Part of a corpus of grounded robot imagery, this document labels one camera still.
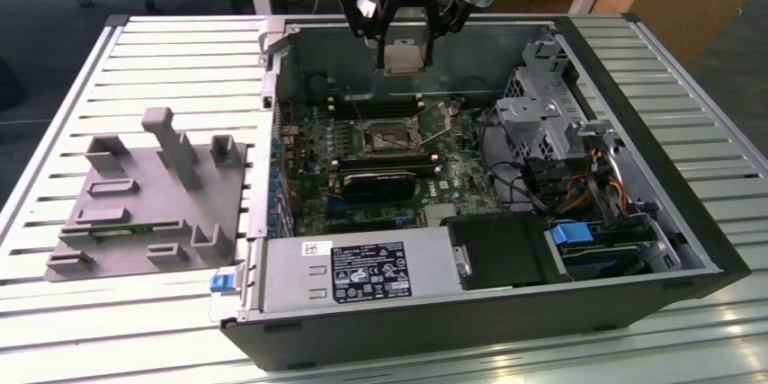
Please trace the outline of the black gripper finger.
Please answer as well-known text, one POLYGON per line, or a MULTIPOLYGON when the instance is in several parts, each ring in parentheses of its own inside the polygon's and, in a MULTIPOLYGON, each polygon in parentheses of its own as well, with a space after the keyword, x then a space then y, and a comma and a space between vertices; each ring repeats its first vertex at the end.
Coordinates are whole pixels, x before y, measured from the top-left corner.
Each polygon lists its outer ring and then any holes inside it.
POLYGON ((386 39, 402 0, 339 0, 354 36, 376 43, 376 69, 386 67, 386 39))
POLYGON ((434 66, 434 51, 439 38, 458 33, 468 20, 474 6, 466 0, 423 0, 426 38, 423 44, 424 67, 434 66))

